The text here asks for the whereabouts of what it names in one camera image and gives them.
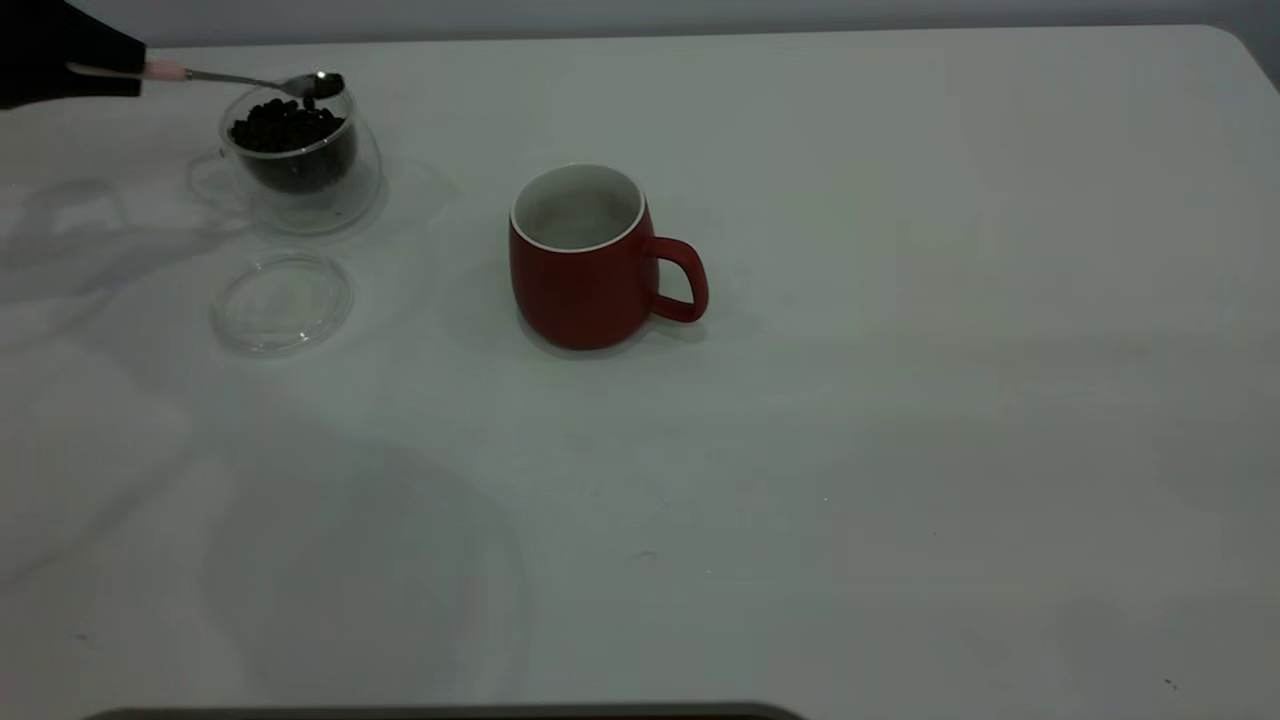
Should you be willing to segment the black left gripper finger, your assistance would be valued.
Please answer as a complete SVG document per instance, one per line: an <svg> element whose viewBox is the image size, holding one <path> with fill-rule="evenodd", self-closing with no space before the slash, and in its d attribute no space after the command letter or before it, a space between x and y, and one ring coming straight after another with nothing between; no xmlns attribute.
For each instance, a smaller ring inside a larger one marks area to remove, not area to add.
<svg viewBox="0 0 1280 720"><path fill-rule="evenodd" d="M76 97L138 97L142 81L82 76L70 70L3 70L4 111Z"/></svg>
<svg viewBox="0 0 1280 720"><path fill-rule="evenodd" d="M4 67L63 68L68 63L136 73L143 42L91 17L68 1L3 1Z"/></svg>

